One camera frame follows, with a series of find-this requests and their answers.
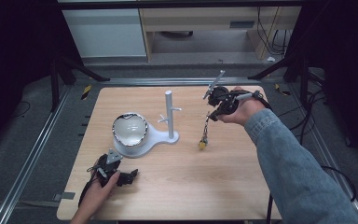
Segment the keychain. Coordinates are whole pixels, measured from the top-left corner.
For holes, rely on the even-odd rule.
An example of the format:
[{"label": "keychain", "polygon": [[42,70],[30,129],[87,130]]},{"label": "keychain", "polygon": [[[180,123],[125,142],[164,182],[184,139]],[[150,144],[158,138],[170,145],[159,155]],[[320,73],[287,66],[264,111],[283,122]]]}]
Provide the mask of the keychain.
[{"label": "keychain", "polygon": [[208,145],[208,121],[209,121],[209,111],[208,114],[206,115],[205,127],[201,140],[199,142],[199,149],[205,149],[205,147]]}]

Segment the gray carpet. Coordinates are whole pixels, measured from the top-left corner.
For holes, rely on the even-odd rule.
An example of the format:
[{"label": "gray carpet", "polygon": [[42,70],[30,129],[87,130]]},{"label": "gray carpet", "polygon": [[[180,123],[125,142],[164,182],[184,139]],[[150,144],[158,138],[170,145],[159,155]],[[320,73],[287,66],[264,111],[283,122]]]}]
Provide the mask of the gray carpet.
[{"label": "gray carpet", "polygon": [[[104,68],[94,67],[92,69],[102,76],[114,78],[212,78],[218,75],[220,69],[227,71],[226,77],[251,76],[260,71],[263,66],[265,65],[220,64],[149,67],[110,66]],[[277,72],[275,76],[279,77],[281,74],[282,72]],[[87,128],[82,124],[88,122],[89,118],[87,116],[92,112],[99,90],[109,86],[103,83],[96,83],[78,72],[76,72],[76,76],[76,84],[69,91],[62,112],[21,194],[20,202],[53,202],[53,196],[64,191],[76,153],[82,141],[82,133]],[[91,91],[86,100],[81,100],[83,90],[88,84],[92,84]],[[288,127],[293,127],[303,118],[301,110],[298,108],[293,95],[284,95],[276,91],[274,84],[275,82],[271,81],[260,83],[277,115],[294,109],[292,112],[281,116],[282,121]],[[0,202],[5,199],[48,118],[51,107],[49,85],[48,77],[28,85],[23,93],[23,102],[19,103],[18,109],[14,112],[16,117],[12,118],[0,134]],[[282,81],[280,82],[281,91],[296,90],[297,86],[297,83],[289,86]],[[310,84],[310,91],[316,92],[317,90],[319,90],[318,86]],[[332,105],[324,104],[323,95],[319,96],[322,98],[314,104],[312,110],[312,116],[316,122],[314,129],[319,130],[339,169],[351,178],[358,191],[358,148],[346,146],[345,134],[340,129],[337,116],[333,113]],[[299,129],[294,130],[294,134],[298,135],[299,131]],[[324,162],[310,133],[305,134],[304,146],[310,150],[320,164]],[[35,207],[19,204],[11,214],[8,223],[62,223],[56,218],[56,211],[56,207]]]}]

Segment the denim sleeve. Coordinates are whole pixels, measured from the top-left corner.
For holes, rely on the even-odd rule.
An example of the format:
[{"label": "denim sleeve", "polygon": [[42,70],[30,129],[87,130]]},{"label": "denim sleeve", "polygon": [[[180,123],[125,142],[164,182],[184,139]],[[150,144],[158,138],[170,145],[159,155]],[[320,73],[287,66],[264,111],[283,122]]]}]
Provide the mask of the denim sleeve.
[{"label": "denim sleeve", "polygon": [[269,109],[244,125],[285,224],[358,223],[350,198]]}]

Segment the person's right hand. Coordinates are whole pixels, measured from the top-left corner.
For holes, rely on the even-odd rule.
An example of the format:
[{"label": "person's right hand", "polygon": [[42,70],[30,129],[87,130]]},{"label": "person's right hand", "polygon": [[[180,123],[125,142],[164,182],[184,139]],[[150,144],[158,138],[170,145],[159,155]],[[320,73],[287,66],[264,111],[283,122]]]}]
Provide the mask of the person's right hand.
[{"label": "person's right hand", "polygon": [[[241,87],[234,88],[234,91],[243,91]],[[260,101],[251,97],[250,99],[240,100],[237,110],[230,115],[219,115],[217,118],[225,123],[237,123],[241,126],[259,110],[266,108]]]}]

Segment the table top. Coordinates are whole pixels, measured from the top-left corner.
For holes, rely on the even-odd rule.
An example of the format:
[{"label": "table top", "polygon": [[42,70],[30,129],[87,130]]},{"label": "table top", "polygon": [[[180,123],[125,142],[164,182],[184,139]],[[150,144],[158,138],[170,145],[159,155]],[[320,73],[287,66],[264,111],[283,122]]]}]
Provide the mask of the table top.
[{"label": "table top", "polygon": [[[247,91],[261,90],[244,86]],[[136,112],[159,131],[168,131],[165,91],[172,91],[173,128],[179,140],[160,144],[137,159],[124,158],[119,170],[139,169],[131,185],[115,187],[95,219],[109,220],[245,220],[265,219],[269,189],[258,164],[255,145],[237,124],[209,121],[207,147],[198,148],[206,114],[213,111],[202,96],[207,87],[104,88],[95,104],[78,151],[57,217],[71,219],[90,173],[86,172],[109,148],[114,148],[112,124],[121,114]],[[273,206],[273,219],[280,214]]]}]

